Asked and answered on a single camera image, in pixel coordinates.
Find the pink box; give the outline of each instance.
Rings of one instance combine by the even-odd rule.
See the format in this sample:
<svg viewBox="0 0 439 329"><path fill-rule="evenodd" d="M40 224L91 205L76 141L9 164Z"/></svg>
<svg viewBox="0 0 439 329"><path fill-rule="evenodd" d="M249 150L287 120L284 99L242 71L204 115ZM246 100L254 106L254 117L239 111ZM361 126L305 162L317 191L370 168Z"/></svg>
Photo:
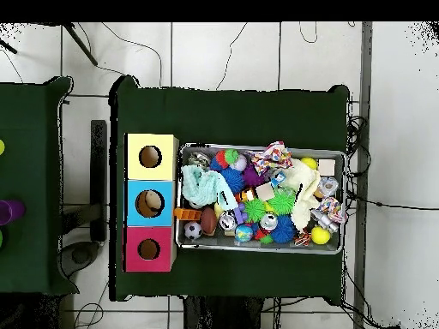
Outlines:
<svg viewBox="0 0 439 329"><path fill-rule="evenodd" d="M177 255L174 227L126 227L126 272L169 272Z"/></svg>

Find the yellow box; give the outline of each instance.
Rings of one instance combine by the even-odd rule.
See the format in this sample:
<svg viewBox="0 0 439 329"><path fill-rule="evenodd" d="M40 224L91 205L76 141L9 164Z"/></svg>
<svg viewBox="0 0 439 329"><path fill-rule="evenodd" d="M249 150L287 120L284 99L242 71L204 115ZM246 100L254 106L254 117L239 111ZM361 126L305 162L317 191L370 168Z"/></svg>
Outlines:
<svg viewBox="0 0 439 329"><path fill-rule="evenodd" d="M174 135L126 134L128 179L175 180L177 150Z"/></svg>

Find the orange toy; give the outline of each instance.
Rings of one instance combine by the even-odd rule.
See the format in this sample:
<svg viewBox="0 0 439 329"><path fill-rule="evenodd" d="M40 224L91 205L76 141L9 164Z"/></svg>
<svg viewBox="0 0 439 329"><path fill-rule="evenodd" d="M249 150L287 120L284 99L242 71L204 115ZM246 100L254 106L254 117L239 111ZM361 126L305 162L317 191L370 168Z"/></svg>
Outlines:
<svg viewBox="0 0 439 329"><path fill-rule="evenodd" d="M201 218L201 211L196 209L174 209L174 216L181 221L198 221Z"/></svg>

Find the round hole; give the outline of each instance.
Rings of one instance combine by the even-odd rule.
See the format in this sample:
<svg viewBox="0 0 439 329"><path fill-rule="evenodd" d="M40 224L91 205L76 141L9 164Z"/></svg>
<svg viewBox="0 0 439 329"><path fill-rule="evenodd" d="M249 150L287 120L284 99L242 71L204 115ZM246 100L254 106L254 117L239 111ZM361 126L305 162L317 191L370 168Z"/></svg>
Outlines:
<svg viewBox="0 0 439 329"><path fill-rule="evenodd" d="M139 162L145 168L155 168L161 163L161 152L157 147L146 146L139 152Z"/></svg>
<svg viewBox="0 0 439 329"><path fill-rule="evenodd" d="M135 209L145 218L159 216L163 208L165 208L165 199L156 190L144 190L135 199Z"/></svg>
<svg viewBox="0 0 439 329"><path fill-rule="evenodd" d="M147 238L139 243L139 247L137 248L137 253L144 260L154 260L159 257L160 254L160 245L157 241Z"/></svg>

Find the blue box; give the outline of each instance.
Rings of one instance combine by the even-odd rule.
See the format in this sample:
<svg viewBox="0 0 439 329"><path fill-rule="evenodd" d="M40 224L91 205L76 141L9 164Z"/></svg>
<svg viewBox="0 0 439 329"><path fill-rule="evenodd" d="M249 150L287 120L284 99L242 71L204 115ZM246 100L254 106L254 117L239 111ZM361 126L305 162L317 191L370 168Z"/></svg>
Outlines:
<svg viewBox="0 0 439 329"><path fill-rule="evenodd" d="M174 185L173 181L136 181L128 180L128 226L142 227L171 227L174 217ZM145 202L146 196L151 195L161 199L160 209L149 208Z"/></svg>

